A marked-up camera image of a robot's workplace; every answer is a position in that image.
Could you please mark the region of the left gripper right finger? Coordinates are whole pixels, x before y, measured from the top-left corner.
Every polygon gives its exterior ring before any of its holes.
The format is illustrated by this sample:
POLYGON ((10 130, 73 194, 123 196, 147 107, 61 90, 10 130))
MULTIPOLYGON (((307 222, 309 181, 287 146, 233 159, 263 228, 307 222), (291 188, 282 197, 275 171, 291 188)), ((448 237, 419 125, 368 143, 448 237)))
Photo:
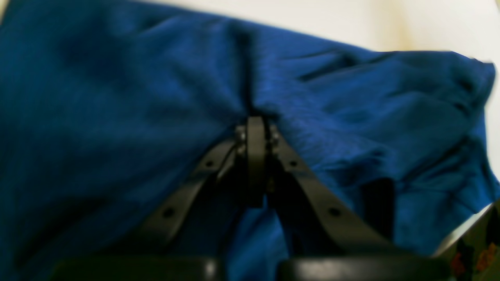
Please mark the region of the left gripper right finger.
POLYGON ((279 216, 277 281, 448 281, 446 261, 396 247, 347 208, 262 117, 247 120, 247 203, 279 216))

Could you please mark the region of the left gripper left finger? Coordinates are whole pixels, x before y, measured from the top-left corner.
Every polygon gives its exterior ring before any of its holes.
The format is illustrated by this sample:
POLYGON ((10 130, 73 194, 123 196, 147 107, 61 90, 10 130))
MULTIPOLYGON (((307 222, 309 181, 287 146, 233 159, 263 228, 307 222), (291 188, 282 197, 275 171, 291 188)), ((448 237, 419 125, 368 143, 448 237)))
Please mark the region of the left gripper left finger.
POLYGON ((212 148, 140 226, 93 256, 64 260, 52 281, 226 281, 223 251, 244 207, 246 126, 212 148))

